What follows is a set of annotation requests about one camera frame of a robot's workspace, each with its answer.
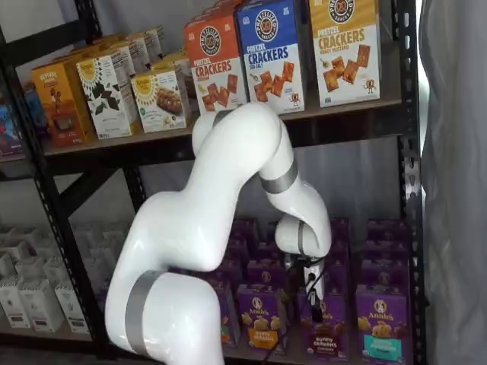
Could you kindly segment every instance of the black cable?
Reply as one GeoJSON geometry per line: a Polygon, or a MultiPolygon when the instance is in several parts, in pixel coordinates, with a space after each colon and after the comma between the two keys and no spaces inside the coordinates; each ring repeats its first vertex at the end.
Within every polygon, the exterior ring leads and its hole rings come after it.
{"type": "MultiPolygon", "coordinates": [[[[315,265],[315,264],[319,263],[319,262],[320,262],[320,261],[322,261],[322,260],[324,260],[324,258],[321,258],[321,259],[316,260],[316,261],[314,262],[314,264],[313,264],[313,265],[315,265]]],[[[318,276],[318,278],[317,278],[317,279],[316,279],[316,280],[313,282],[313,284],[312,284],[312,285],[311,285],[311,287],[310,287],[310,290],[308,291],[308,293],[307,293],[307,295],[306,295],[306,302],[307,302],[307,301],[310,299],[310,295],[311,295],[311,293],[313,292],[314,287],[316,287],[316,286],[317,286],[318,281],[320,281],[320,279],[323,277],[323,275],[324,275],[324,274],[325,274],[325,268],[324,268],[324,266],[323,266],[323,270],[321,270],[320,275],[319,275],[319,276],[318,276]]],[[[299,312],[299,316],[300,316],[300,317],[301,317],[301,315],[303,314],[303,310],[304,310],[305,305],[306,305],[306,303],[305,303],[303,306],[301,306],[301,311],[299,312]]],[[[288,331],[287,331],[285,334],[283,334],[283,335],[282,335],[282,336],[279,338],[279,340],[278,340],[278,341],[277,341],[277,342],[274,344],[274,346],[272,346],[272,348],[271,348],[271,349],[270,349],[270,350],[267,352],[266,357],[264,357],[264,360],[262,360],[262,362],[260,363],[260,365],[266,365],[266,364],[267,364],[267,362],[269,361],[269,358],[272,356],[272,354],[274,354],[275,349],[276,349],[276,348],[277,348],[277,347],[278,347],[278,346],[279,346],[279,345],[280,345],[280,344],[281,344],[281,343],[284,341],[284,339],[285,339],[285,338],[287,338],[287,337],[288,337],[289,332],[290,332],[290,331],[288,330],[288,331]]]]}

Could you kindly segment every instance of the gray ring band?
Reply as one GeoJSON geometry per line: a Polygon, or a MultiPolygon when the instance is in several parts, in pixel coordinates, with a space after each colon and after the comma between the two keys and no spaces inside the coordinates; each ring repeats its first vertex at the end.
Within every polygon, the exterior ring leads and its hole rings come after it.
{"type": "Polygon", "coordinates": [[[146,271],[135,282],[130,291],[125,311],[125,332],[130,347],[139,355],[148,356],[144,342],[142,316],[149,291],[155,281],[162,275],[160,271],[146,271]]]}
{"type": "Polygon", "coordinates": [[[287,173],[274,180],[265,180],[261,177],[260,182],[262,183],[264,190],[266,190],[266,192],[269,194],[280,194],[281,192],[285,192],[287,189],[289,189],[294,181],[296,181],[297,177],[298,163],[296,162],[296,159],[294,159],[287,173]]]}

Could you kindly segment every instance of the yellow cracker box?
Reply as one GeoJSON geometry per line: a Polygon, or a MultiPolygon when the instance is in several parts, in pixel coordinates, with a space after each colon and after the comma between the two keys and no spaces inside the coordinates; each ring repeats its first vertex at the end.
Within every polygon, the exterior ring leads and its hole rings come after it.
{"type": "Polygon", "coordinates": [[[120,51],[108,49],[77,66],[98,138],[135,134],[139,127],[137,109],[120,51]]]}
{"type": "Polygon", "coordinates": [[[162,68],[135,76],[132,88],[137,100],[144,132],[186,128],[191,111],[178,68],[162,68]]]}
{"type": "Polygon", "coordinates": [[[375,0],[310,0],[320,105],[380,97],[375,0]]]}

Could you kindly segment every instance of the blue cracker box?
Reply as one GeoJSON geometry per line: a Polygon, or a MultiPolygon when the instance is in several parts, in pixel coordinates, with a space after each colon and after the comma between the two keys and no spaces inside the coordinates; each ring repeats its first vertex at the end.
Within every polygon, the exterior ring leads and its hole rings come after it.
{"type": "Polygon", "coordinates": [[[294,0],[250,0],[237,13],[250,100],[278,114],[304,110],[298,10],[294,0]]]}

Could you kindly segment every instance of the black shelving unit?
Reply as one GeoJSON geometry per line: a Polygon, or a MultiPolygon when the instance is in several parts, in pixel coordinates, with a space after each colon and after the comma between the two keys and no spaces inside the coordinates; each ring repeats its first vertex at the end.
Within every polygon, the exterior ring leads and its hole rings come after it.
{"type": "MultiPolygon", "coordinates": [[[[398,146],[400,204],[403,218],[412,229],[414,240],[410,259],[411,323],[414,364],[426,364],[425,288],[422,244],[422,190],[420,174],[419,96],[415,23],[415,0],[391,0],[394,44],[383,49],[383,97],[373,102],[321,109],[311,97],[305,112],[282,116],[293,147],[396,137],[398,146]]],[[[93,352],[101,357],[129,356],[110,346],[103,314],[95,300],[91,283],[68,222],[79,208],[118,169],[123,169],[134,209],[146,199],[139,166],[192,160],[191,131],[136,135],[131,138],[94,141],[72,148],[42,146],[24,99],[15,67],[85,40],[101,36],[100,25],[91,0],[75,0],[79,19],[26,38],[6,43],[0,31],[0,85],[9,105],[14,125],[22,139],[24,155],[0,157],[3,167],[15,166],[19,174],[0,173],[0,182],[33,178],[54,236],[68,268],[73,288],[91,331],[92,342],[38,339],[1,335],[2,344],[16,344],[59,351],[93,352]],[[53,177],[82,173],[63,193],[53,177]]],[[[259,363],[243,359],[230,351],[228,363],[259,363]]],[[[290,363],[289,360],[274,362],[290,363]]]]}

